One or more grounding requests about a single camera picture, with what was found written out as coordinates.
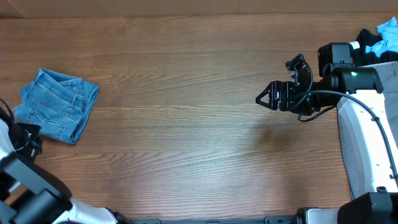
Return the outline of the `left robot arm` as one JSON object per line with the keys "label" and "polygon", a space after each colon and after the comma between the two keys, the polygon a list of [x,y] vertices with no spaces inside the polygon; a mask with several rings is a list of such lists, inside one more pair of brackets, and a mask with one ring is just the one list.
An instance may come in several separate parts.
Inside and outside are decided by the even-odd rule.
{"label": "left robot arm", "polygon": [[9,126],[1,121],[1,223],[123,224],[131,221],[108,208],[72,198],[51,173],[17,153]]}

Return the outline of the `blue denim jeans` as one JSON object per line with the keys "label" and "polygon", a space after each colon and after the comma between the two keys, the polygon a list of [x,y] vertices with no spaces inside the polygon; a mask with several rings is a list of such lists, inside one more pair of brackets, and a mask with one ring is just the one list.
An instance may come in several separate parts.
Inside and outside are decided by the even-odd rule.
{"label": "blue denim jeans", "polygon": [[20,90],[22,103],[14,115],[22,123],[41,127],[48,138],[76,144],[93,109],[99,87],[82,78],[40,68]]}

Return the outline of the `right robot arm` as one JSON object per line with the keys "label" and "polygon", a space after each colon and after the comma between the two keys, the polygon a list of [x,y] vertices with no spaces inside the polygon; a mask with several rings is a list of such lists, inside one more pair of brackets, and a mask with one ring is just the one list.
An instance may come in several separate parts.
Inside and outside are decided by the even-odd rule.
{"label": "right robot arm", "polygon": [[352,199],[339,208],[300,208],[295,215],[269,216],[266,223],[396,223],[397,146],[385,109],[383,85],[373,67],[357,67],[354,44],[318,49],[320,80],[303,55],[286,62],[291,81],[274,81],[256,103],[313,121],[337,110],[341,153]]}

